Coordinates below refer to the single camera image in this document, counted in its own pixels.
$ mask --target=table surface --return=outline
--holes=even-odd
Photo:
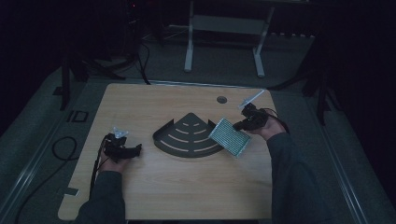
[[[235,158],[222,151],[208,157],[187,159],[169,155],[154,146],[152,135],[165,123],[177,122],[192,112],[201,120],[217,123],[226,118],[242,120],[238,106],[259,89],[108,85],[82,149],[69,188],[77,196],[64,195],[59,218],[75,219],[88,201],[92,167],[103,137],[118,127],[129,131],[127,147],[143,145],[123,174],[126,218],[166,219],[258,219],[271,217],[271,158],[267,145],[251,135],[247,148]],[[217,101],[227,98],[226,104]],[[254,102],[273,108],[269,91]]]

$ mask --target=sleeve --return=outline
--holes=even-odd
[[[288,133],[267,141],[272,158],[272,219],[279,223],[332,223],[317,180]]]
[[[96,177],[91,198],[78,211],[76,224],[124,224],[125,202],[122,198],[122,175],[104,171]]]

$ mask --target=black fan-shaped board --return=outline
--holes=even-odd
[[[209,138],[216,127],[211,120],[206,124],[195,114],[189,113],[174,123],[172,119],[154,133],[154,144],[160,150],[183,158],[199,158],[223,149]]]

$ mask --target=white table leg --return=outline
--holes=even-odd
[[[189,45],[187,46],[186,62],[184,62],[184,71],[190,72],[192,68],[192,54],[194,50],[194,45],[192,44],[192,20],[193,20],[193,6],[194,1],[190,1],[190,21],[189,21]]]
[[[267,20],[266,20],[264,26],[262,27],[262,35],[260,37],[259,45],[256,48],[253,48],[254,63],[256,64],[256,70],[257,70],[258,77],[265,76],[264,69],[262,66],[261,52],[262,52],[262,45],[264,44],[265,37],[267,36],[269,24],[271,22],[272,16],[274,15],[274,10],[275,10],[274,7],[270,8],[270,10],[268,12]]]

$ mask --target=dark background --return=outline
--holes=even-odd
[[[125,19],[114,17],[124,15],[120,11],[122,7],[111,11],[109,2],[112,1],[2,0],[0,134],[19,115],[43,80],[61,65],[64,53],[71,46],[93,58],[109,58],[111,50],[117,48],[111,46],[114,43],[111,40],[117,39]],[[282,5],[270,30],[317,35],[324,40],[322,50],[316,53],[330,59],[330,86],[395,205],[396,7],[385,0],[350,0],[337,4],[338,7],[325,9],[305,7],[300,20],[289,18],[287,13],[296,10],[295,4]],[[162,23],[187,24],[188,8],[189,1],[162,3]],[[318,16],[324,21],[317,23]],[[114,25],[108,26],[105,18],[111,18]]]

